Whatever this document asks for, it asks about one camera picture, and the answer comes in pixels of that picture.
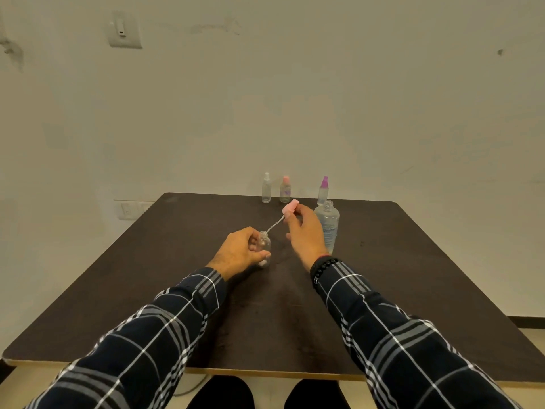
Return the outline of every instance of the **black pants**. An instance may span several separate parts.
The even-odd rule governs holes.
[[[301,380],[288,396],[284,409],[350,409],[334,380]],[[235,376],[213,376],[187,409],[255,409],[253,395],[244,381]]]

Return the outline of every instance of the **navy plaid shirt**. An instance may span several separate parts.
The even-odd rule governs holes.
[[[316,289],[379,408],[520,407],[431,322],[409,317],[346,264],[325,269]],[[102,336],[27,407],[165,407],[225,296],[217,271],[195,271]]]

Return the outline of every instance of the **hand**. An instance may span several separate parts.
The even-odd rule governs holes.
[[[227,281],[233,275],[243,272],[252,264],[265,260],[269,251],[255,251],[255,243],[259,239],[259,232],[252,227],[232,232],[223,242],[207,267],[214,268]]]
[[[304,268],[310,271],[312,264],[323,255],[329,255],[324,242],[322,224],[313,210],[308,206],[299,204],[295,212],[303,217],[303,223],[299,224],[297,217],[288,212],[284,222],[288,223],[290,232],[286,238],[292,242],[292,247],[301,259]]]

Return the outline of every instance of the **dark wooden table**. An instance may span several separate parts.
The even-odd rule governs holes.
[[[302,199],[314,206],[314,199]],[[435,323],[495,380],[545,383],[545,357],[394,202],[336,200],[335,256],[409,314]],[[69,362],[100,335],[204,266],[227,233],[267,229],[277,199],[166,193],[4,352],[10,364]],[[363,379],[341,332],[285,238],[271,232],[272,264],[229,283],[188,371]]]

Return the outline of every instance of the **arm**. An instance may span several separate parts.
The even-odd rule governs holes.
[[[208,316],[225,299],[225,281],[270,255],[252,251],[258,236],[251,227],[229,234],[207,267],[162,291],[102,336],[87,356],[65,367],[28,408],[165,407]]]
[[[409,317],[324,246],[312,210],[287,219],[296,253],[341,328],[352,360],[365,372],[380,408],[518,408],[480,368],[464,359],[427,320]]]

